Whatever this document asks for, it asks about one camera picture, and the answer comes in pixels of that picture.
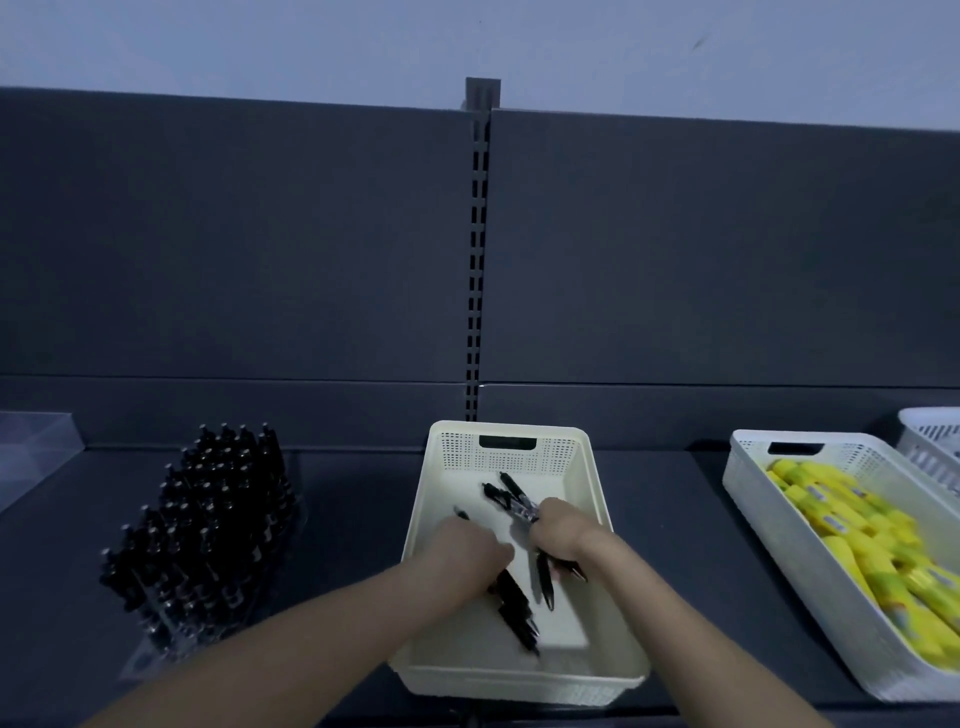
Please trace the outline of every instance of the right hand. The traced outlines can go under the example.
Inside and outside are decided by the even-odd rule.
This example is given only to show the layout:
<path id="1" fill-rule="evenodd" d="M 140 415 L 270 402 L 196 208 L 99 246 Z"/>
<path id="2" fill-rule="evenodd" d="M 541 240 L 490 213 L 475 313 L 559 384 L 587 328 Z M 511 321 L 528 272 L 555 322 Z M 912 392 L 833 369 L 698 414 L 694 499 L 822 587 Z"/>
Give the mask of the right hand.
<path id="1" fill-rule="evenodd" d="M 540 503 L 540 520 L 530 529 L 530 541 L 558 559 L 576 561 L 585 538 L 606 529 L 565 500 L 549 497 Z"/>

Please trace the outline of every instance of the dark gray shelf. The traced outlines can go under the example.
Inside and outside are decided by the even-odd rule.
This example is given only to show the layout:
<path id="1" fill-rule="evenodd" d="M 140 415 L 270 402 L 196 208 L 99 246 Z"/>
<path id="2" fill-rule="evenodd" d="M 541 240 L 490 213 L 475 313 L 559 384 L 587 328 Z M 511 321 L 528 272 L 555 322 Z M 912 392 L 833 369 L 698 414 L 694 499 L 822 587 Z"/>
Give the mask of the dark gray shelf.
<path id="1" fill-rule="evenodd" d="M 470 115 L 0 89 L 0 373 L 464 378 Z"/>
<path id="2" fill-rule="evenodd" d="M 580 427 L 595 449 L 728 443 L 735 429 L 869 431 L 891 442 L 904 407 L 960 404 L 960 389 L 657 384 L 481 384 L 480 419 Z"/>
<path id="3" fill-rule="evenodd" d="M 198 423 L 268 420 L 290 448 L 422 450 L 464 416 L 462 384 L 3 376 L 0 409 L 70 412 L 91 446 L 179 448 Z"/>
<path id="4" fill-rule="evenodd" d="M 120 667 L 139 640 L 97 579 L 98 549 L 156 495 L 172 452 L 87 451 L 0 515 L 0 622 L 7 656 L 0 722 L 64 725 L 122 694 Z M 418 454 L 302 453 L 292 476 L 310 517 L 278 585 L 276 610 L 347 585 L 399 558 L 420 473 Z M 694 606 L 815 705 L 886 710 L 860 690 L 720 485 L 724 453 L 598 452 L 613 524 Z M 608 711 L 484 703 L 490 720 L 670 714 L 654 675 Z M 382 667 L 331 724 L 449 724 L 461 700 L 417 697 Z M 897 708 L 907 719 L 909 709 Z M 960 707 L 956 709 L 960 717 Z"/>
<path id="5" fill-rule="evenodd" d="M 495 109 L 481 376 L 960 386 L 958 166 L 960 133 Z"/>

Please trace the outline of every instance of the yellow highlighter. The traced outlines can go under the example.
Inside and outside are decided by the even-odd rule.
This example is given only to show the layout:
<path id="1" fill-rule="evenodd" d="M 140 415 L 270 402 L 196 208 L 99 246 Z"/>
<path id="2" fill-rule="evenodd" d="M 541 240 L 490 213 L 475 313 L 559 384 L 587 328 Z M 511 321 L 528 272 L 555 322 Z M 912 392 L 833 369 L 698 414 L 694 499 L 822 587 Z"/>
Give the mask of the yellow highlighter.
<path id="1" fill-rule="evenodd" d="M 901 511 L 886 498 L 878 496 L 876 493 L 865 493 L 861 497 L 890 519 L 894 525 L 909 528 L 911 531 L 917 530 L 917 519 Z"/>
<path id="2" fill-rule="evenodd" d="M 828 482 L 826 485 L 829 487 L 830 492 L 833 493 L 838 500 L 846 503 L 854 511 L 860 514 L 860 516 L 865 518 L 874 532 L 878 533 L 879 531 L 890 531 L 895 528 L 890 519 L 877 511 L 874 506 L 872 506 L 866 500 L 856 496 L 849 488 L 846 488 L 835 481 Z"/>
<path id="3" fill-rule="evenodd" d="M 850 533 L 845 534 L 844 538 L 847 540 L 847 543 L 850 544 L 857 563 L 859 563 L 861 558 L 866 556 L 876 556 L 877 558 L 887 559 L 890 563 L 893 563 L 893 554 L 884 548 L 883 544 L 878 543 L 867 534 L 852 530 Z"/>
<path id="4" fill-rule="evenodd" d="M 880 531 L 874 535 L 874 541 L 883 546 L 890 554 L 894 566 L 898 569 L 913 569 L 914 567 L 933 566 L 933 562 L 925 552 L 917 548 L 905 546 L 890 531 Z"/>
<path id="5" fill-rule="evenodd" d="M 799 485 L 791 485 L 783 494 L 806 516 L 813 530 L 820 536 L 846 536 L 854 530 L 849 523 L 833 513 L 828 505 Z"/>
<path id="6" fill-rule="evenodd" d="M 915 548 L 918 551 L 926 551 L 924 540 L 917 535 L 912 528 L 903 525 L 895 525 L 890 529 L 890 535 L 908 548 Z"/>
<path id="7" fill-rule="evenodd" d="M 927 630 L 930 635 L 940 643 L 940 648 L 947 657 L 949 669 L 958 669 L 960 667 L 960 635 L 947 627 L 947 623 L 937 617 L 930 608 L 921 602 L 916 595 L 913 596 L 914 603 L 920 613 L 920 618 L 926 622 Z"/>
<path id="8" fill-rule="evenodd" d="M 783 478 L 784 475 L 786 475 L 796 467 L 797 467 L 797 463 L 794 462 L 793 460 L 781 459 L 781 460 L 774 461 L 774 463 L 772 463 L 771 466 L 767 468 L 767 470 L 773 471 L 779 477 Z"/>
<path id="9" fill-rule="evenodd" d="M 903 575 L 907 588 L 913 592 L 947 626 L 960 634 L 960 602 L 942 589 L 937 580 L 924 569 L 911 569 Z"/>
<path id="10" fill-rule="evenodd" d="M 777 475 L 773 471 L 767 471 L 767 477 L 773 480 L 774 483 L 777 485 L 777 487 L 780 488 L 782 491 L 785 491 L 787 488 L 790 487 L 790 485 L 786 481 L 784 481 L 783 478 L 781 478 L 779 475 Z"/>
<path id="11" fill-rule="evenodd" d="M 825 477 L 830 480 L 835 480 L 840 485 L 846 486 L 851 490 L 860 489 L 860 486 L 856 482 L 855 477 L 853 477 L 849 473 L 844 473 L 835 465 L 828 465 L 827 463 L 818 463 L 813 460 L 805 460 L 800 464 L 800 467 L 807 470 L 811 475 L 816 475 L 818 477 Z"/>
<path id="12" fill-rule="evenodd" d="M 843 486 L 837 485 L 836 483 L 830 486 L 825 482 L 824 478 L 813 475 L 804 468 L 794 468 L 787 473 L 785 479 L 788 483 L 805 488 L 817 499 L 827 503 L 834 513 L 843 517 L 845 521 L 849 522 L 850 525 L 858 530 L 874 534 L 879 527 L 884 525 L 882 522 L 883 517 L 876 513 L 871 506 L 863 503 L 853 494 L 850 494 L 849 498 L 838 495 L 836 489 L 843 488 Z M 879 525 L 871 522 L 871 519 L 876 519 L 877 517 L 881 519 Z"/>
<path id="13" fill-rule="evenodd" d="M 850 575 L 851 579 L 856 582 L 856 585 L 860 587 L 860 590 L 867 595 L 867 597 L 874 604 L 876 604 L 874 593 L 870 591 L 870 586 L 867 584 L 867 580 L 863 577 L 863 572 L 856 564 L 856 558 L 853 556 L 853 551 L 850 548 L 850 544 L 847 543 L 847 540 L 842 536 L 824 536 L 823 541 L 824 546 L 830 549 L 833 557 L 840 562 L 840 566 L 842 566 Z"/>
<path id="14" fill-rule="evenodd" d="M 857 556 L 856 561 L 883 614 L 894 623 L 907 643 L 932 665 L 945 665 L 948 660 L 943 648 L 931 634 L 890 559 L 880 554 L 869 554 Z"/>

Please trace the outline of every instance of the perforated basket wall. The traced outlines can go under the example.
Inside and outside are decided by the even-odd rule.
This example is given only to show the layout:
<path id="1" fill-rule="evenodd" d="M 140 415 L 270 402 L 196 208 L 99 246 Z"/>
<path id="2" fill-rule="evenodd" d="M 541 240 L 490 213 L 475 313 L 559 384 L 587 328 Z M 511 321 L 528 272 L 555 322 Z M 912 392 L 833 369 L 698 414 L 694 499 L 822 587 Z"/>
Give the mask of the perforated basket wall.
<path id="1" fill-rule="evenodd" d="M 911 407 L 900 411 L 897 449 L 924 473 L 960 497 L 960 407 Z"/>
<path id="2" fill-rule="evenodd" d="M 896 450 L 848 432 L 737 430 L 724 487 L 863 689 L 891 702 L 958 701 L 960 674 L 924 662 L 854 584 L 806 519 L 765 474 L 774 443 L 822 445 L 830 463 L 915 516 L 931 554 L 960 568 L 960 503 Z M 803 460 L 790 455 L 791 459 Z"/>
<path id="3" fill-rule="evenodd" d="M 531 450 L 490 450 L 480 447 L 480 437 L 477 432 L 441 433 L 444 470 L 563 475 L 580 447 L 569 438 L 541 437 Z"/>

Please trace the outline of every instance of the white plastic basket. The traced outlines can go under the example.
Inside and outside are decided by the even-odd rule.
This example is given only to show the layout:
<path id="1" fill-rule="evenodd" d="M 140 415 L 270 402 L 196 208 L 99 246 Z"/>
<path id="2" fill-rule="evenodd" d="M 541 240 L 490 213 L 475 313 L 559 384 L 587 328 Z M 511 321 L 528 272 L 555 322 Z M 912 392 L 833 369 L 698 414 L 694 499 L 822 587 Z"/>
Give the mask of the white plastic basket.
<path id="1" fill-rule="evenodd" d="M 960 497 L 960 407 L 910 407 L 900 411 L 897 449 L 953 495 Z"/>
<path id="2" fill-rule="evenodd" d="M 812 456 L 778 454 L 775 443 L 823 446 Z M 724 487 L 860 686 L 880 700 L 960 700 L 960 673 L 921 660 L 860 591 L 765 474 L 780 457 L 830 463 L 914 516 L 930 555 L 960 571 L 960 501 L 876 437 L 851 432 L 737 430 Z"/>
<path id="3" fill-rule="evenodd" d="M 583 430 L 438 422 L 430 428 L 403 558 L 425 545 L 454 506 L 491 528 L 500 541 L 513 543 L 516 557 L 509 571 L 530 599 L 540 629 L 540 657 L 520 646 L 483 596 L 404 645 L 390 666 L 417 694 L 608 705 L 639 685 L 650 663 L 599 585 L 567 578 L 555 585 L 555 611 L 541 603 L 532 587 L 534 562 L 525 529 L 483 497 L 481 483 L 497 483 L 498 471 L 512 475 L 534 501 L 561 497 L 610 526 Z"/>

